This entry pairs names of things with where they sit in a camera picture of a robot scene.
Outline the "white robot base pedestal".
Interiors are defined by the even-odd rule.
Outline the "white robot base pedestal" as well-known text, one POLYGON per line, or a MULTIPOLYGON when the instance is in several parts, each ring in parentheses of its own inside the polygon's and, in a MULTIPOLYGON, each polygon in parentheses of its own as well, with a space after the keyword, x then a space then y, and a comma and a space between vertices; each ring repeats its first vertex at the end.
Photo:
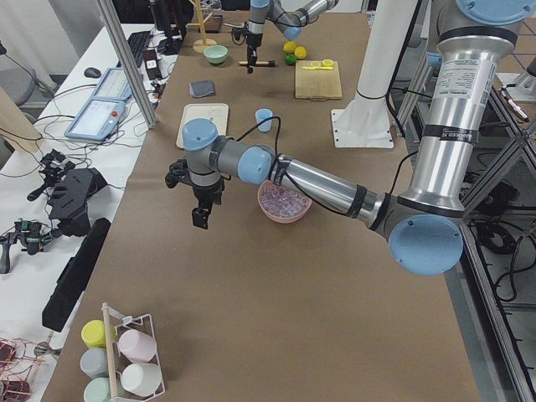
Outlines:
POLYGON ((337 148, 392 148, 386 95, 412 20, 416 0, 379 1, 368 38, 356 95, 335 109, 332 134, 337 148))

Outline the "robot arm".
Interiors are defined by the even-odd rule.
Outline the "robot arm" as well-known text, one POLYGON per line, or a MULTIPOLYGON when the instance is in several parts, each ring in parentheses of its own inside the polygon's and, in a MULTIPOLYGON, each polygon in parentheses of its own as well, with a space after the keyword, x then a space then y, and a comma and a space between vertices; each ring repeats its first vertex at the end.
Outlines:
POLYGON ((254 72, 258 60, 257 49, 262 43, 266 21, 273 22, 286 39, 293 40, 301 33, 302 27, 337 5, 337 0, 315 0, 293 12, 287 12, 280 1, 251 1, 249 19, 245 23, 247 74, 254 72))
MULTIPOLYGON (((212 67, 186 51, 178 63, 176 81, 213 80, 218 97, 230 108, 229 133, 242 142, 269 141, 266 134, 250 132, 254 111, 269 107, 281 118, 281 152, 377 192, 386 191, 392 181, 400 187, 407 184, 408 174, 396 171, 405 153, 403 141, 384 150, 335 147, 327 104, 296 100, 288 69, 259 69, 246 75, 235 65, 240 56, 239 49, 231 48, 229 60, 212 67)), ((192 194, 183 185, 177 187, 180 230, 174 269, 181 280, 268 286, 315 280, 438 279, 433 268, 423 276, 405 271, 392 258, 385 240, 332 210, 314 206, 294 224, 271 222, 261 213, 256 194, 254 185, 229 181, 221 205, 204 230, 190 222, 192 194)))

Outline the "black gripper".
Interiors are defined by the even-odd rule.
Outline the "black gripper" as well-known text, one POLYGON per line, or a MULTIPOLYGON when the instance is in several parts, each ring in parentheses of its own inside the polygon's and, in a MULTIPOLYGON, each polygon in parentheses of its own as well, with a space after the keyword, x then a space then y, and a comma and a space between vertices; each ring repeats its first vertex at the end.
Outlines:
POLYGON ((194 184, 192 189, 195 198, 198 200, 198 206, 192 209, 191 212, 193 226, 200 229, 208 229, 212 206, 214 204, 221 205, 224 180, 219 179, 216 183, 209 186, 194 184))
POLYGON ((246 32, 246 43, 247 43, 247 74, 252 74, 257 62, 257 51, 256 49, 261 46, 263 33, 253 33, 251 31, 246 32))

